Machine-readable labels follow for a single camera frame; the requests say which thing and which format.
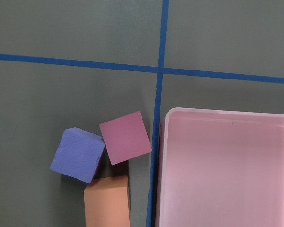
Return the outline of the magenta pink foam block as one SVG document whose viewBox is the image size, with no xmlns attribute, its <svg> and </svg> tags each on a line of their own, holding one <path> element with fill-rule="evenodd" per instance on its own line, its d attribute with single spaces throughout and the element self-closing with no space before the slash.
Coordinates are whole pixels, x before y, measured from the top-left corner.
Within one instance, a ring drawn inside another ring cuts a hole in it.
<svg viewBox="0 0 284 227">
<path fill-rule="evenodd" d="M 139 111 L 101 123 L 99 126 L 112 165 L 152 152 Z"/>
</svg>

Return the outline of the purple foam block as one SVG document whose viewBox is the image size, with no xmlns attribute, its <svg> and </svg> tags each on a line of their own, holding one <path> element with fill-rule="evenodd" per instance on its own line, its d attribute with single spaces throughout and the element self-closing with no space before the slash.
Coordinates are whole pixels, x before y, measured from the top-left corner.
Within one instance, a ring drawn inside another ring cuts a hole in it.
<svg viewBox="0 0 284 227">
<path fill-rule="evenodd" d="M 50 170 L 91 183 L 104 148 L 102 137 L 77 127 L 68 128 L 63 132 Z"/>
</svg>

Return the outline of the pink plastic tray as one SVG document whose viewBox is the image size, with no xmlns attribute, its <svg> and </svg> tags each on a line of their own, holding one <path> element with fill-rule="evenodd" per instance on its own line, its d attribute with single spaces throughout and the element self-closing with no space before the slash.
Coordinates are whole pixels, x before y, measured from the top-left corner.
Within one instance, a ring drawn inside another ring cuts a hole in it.
<svg viewBox="0 0 284 227">
<path fill-rule="evenodd" d="M 155 225 L 284 227 L 284 114 L 173 108 Z"/>
</svg>

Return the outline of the orange foam block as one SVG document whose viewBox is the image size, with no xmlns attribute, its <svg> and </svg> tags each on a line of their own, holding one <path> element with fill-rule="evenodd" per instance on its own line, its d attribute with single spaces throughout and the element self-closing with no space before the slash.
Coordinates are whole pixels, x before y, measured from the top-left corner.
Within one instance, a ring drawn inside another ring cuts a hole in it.
<svg viewBox="0 0 284 227">
<path fill-rule="evenodd" d="M 87 227 L 129 227 L 128 176 L 94 179 L 84 190 Z"/>
</svg>

